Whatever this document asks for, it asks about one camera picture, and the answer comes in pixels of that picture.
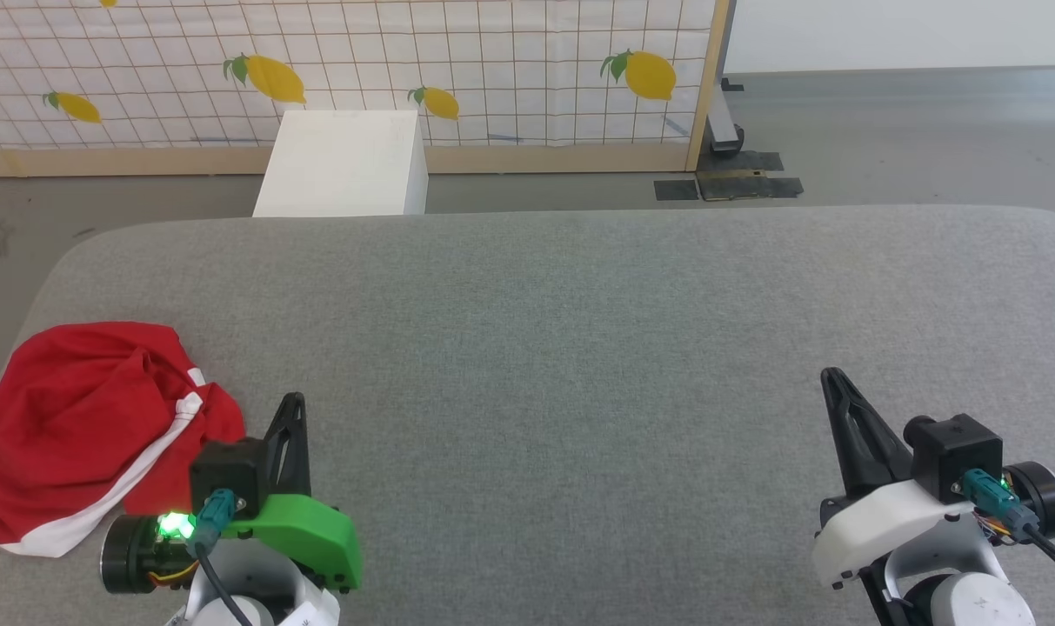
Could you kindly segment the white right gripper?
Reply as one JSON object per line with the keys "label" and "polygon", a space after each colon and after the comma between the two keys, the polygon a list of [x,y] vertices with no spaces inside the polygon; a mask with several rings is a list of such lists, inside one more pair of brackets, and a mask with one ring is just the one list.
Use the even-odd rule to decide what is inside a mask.
{"label": "white right gripper", "polygon": [[899,578],[972,566],[972,504],[938,502],[908,481],[912,452],[842,369],[823,369],[820,381],[845,495],[864,498],[818,534],[811,550],[818,582],[830,587],[846,574],[857,578],[886,558],[885,587],[894,591]]}

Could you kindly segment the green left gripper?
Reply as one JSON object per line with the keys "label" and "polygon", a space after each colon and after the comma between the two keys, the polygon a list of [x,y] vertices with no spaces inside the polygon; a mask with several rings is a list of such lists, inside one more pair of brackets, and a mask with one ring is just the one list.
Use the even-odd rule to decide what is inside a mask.
{"label": "green left gripper", "polygon": [[364,559],[354,523],[312,498],[307,404],[301,392],[282,397],[264,442],[268,498],[257,516],[233,520],[222,538],[262,542],[329,590],[361,588]]}

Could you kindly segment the red shirt with white trim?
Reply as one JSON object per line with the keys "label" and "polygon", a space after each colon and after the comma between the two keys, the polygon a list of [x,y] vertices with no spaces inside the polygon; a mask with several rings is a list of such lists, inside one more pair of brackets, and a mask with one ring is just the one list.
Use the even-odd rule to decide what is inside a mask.
{"label": "red shirt with white trim", "polygon": [[245,436],[169,326],[65,324],[11,354],[0,380],[0,547],[62,557],[107,515],[190,510],[206,443]]}

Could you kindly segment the large black floor tape patch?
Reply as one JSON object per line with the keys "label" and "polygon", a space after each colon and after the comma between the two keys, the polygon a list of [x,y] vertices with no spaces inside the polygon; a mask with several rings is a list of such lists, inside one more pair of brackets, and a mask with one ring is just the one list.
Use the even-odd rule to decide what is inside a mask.
{"label": "large black floor tape patch", "polygon": [[803,193],[800,179],[772,175],[783,171],[780,154],[743,150],[727,158],[703,158],[695,178],[706,202],[798,198]]}

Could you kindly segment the white box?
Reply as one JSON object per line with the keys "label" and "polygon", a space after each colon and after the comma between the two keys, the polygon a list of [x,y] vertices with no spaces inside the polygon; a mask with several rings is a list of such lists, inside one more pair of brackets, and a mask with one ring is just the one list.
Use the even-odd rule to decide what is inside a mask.
{"label": "white box", "polygon": [[416,111],[289,110],[253,215],[421,215],[428,183]]}

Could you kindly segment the black metal screen foot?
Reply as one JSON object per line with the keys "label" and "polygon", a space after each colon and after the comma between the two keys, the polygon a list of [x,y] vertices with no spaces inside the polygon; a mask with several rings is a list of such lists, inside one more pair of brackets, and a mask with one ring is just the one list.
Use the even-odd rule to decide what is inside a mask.
{"label": "black metal screen foot", "polygon": [[745,145],[745,132],[735,124],[725,94],[743,91],[742,84],[733,84],[722,77],[711,93],[711,106],[707,111],[705,140],[711,157],[730,159],[738,155]]}

